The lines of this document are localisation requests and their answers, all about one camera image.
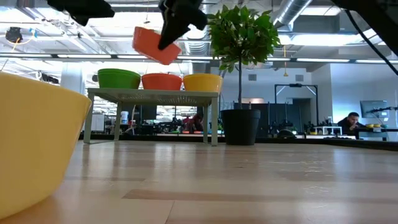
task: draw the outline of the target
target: black plant pot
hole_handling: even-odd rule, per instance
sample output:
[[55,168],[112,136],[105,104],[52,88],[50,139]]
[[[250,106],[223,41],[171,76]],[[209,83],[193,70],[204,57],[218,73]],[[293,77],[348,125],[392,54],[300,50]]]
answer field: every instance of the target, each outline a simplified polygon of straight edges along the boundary
[[221,112],[225,141],[229,145],[252,146],[256,140],[259,110],[224,110]]

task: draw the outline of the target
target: potted tree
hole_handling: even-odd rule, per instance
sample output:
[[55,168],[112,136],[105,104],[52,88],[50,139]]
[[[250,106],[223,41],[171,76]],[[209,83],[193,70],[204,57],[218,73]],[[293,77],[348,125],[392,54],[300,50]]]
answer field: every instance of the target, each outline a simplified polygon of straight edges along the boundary
[[242,109],[242,64],[264,63],[280,44],[278,32],[270,21],[271,11],[258,14],[246,6],[235,6],[208,15],[213,58],[220,58],[220,70],[239,72],[237,110],[221,112],[227,144],[253,145],[256,139],[259,110]]

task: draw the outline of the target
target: wooden floor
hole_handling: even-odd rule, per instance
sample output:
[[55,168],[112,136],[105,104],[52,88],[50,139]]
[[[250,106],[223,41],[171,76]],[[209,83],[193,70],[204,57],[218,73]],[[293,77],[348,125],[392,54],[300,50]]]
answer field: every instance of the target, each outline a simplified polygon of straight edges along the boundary
[[398,223],[398,153],[79,142],[54,195],[0,223]]

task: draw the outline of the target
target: red bowl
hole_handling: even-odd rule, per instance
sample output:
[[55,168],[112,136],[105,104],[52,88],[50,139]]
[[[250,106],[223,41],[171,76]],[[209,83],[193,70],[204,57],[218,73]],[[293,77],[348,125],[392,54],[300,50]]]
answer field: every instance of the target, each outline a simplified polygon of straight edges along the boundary
[[170,65],[181,52],[181,49],[170,44],[164,50],[157,48],[160,41],[160,35],[153,30],[136,27],[134,29],[134,40],[132,47],[142,55],[154,59],[164,65]]
[[151,73],[142,76],[145,90],[180,90],[182,78],[164,73]]

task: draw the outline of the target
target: yellow bowl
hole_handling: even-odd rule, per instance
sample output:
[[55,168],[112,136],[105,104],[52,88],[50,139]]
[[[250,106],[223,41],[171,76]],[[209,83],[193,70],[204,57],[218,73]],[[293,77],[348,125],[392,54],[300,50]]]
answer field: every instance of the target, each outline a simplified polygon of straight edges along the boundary
[[214,74],[193,74],[183,79],[186,91],[220,92],[223,78]]
[[0,72],[0,219],[60,185],[91,101],[59,86]]

